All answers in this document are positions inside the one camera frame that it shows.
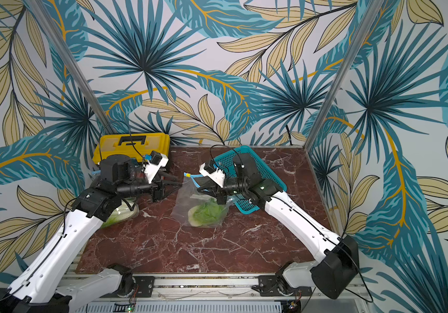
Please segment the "chinese cabbage back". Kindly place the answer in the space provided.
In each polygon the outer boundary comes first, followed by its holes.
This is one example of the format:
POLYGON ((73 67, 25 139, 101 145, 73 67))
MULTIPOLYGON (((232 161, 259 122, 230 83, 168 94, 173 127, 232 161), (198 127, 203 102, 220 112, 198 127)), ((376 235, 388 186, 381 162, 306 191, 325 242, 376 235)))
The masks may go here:
POLYGON ((203 202, 188 211, 187 220, 195 228, 214 228, 222 224, 229 209, 214 199, 203 202))

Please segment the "clear zipper bag blue seal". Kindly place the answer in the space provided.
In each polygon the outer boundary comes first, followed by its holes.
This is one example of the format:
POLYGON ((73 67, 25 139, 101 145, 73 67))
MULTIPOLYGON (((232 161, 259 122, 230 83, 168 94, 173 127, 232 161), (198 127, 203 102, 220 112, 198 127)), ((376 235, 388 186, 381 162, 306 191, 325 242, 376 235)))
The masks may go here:
POLYGON ((139 215, 139 205, 135 198, 127 198, 122 205, 116 208, 111 216, 101 225, 101 229, 133 219, 139 215))

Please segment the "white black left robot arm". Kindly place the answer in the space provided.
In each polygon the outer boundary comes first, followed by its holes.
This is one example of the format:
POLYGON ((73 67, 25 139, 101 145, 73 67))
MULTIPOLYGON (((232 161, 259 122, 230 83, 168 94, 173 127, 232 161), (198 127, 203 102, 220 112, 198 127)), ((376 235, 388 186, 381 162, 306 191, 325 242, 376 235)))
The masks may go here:
POLYGON ((157 202, 168 197, 167 186, 180 185, 163 171, 168 161, 156 151, 141 164, 127 155, 102 160, 100 173, 73 201, 47 246, 9 287, 0 288, 0 312, 74 312, 108 294, 134 295, 138 284, 131 270, 118 264, 76 285, 59 283, 87 241, 128 198, 148 194, 157 202))

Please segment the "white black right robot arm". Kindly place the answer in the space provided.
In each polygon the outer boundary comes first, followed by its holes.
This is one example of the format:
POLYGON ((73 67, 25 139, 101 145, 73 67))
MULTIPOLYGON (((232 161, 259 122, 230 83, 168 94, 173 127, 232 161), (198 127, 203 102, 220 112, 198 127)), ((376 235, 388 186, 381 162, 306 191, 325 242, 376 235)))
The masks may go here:
POLYGON ((286 185, 248 146, 224 153, 204 163, 189 178, 217 203, 234 200, 244 214, 263 210, 278 220, 307 248, 313 262, 289 262, 275 274, 272 293, 289 296, 301 288, 315 287, 337 299, 360 273, 358 244, 350 236, 327 229, 288 195, 286 185))

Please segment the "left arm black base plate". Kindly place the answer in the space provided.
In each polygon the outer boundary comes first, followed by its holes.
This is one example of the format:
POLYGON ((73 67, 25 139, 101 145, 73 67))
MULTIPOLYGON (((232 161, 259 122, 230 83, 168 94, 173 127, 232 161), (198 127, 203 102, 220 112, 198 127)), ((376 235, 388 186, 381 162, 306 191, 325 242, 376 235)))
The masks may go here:
POLYGON ((132 276, 128 275, 122 279, 118 296, 150 298, 154 289, 154 276, 132 276))

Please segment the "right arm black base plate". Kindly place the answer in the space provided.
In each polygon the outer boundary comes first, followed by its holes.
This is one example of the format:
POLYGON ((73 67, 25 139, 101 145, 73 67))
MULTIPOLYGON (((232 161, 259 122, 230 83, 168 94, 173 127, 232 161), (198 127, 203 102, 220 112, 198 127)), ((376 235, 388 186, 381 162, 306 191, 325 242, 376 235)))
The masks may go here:
POLYGON ((275 275, 260 275, 258 284, 251 287, 259 292, 261 297, 293 297, 311 296, 311 287, 294 288, 287 284, 286 280, 275 275))

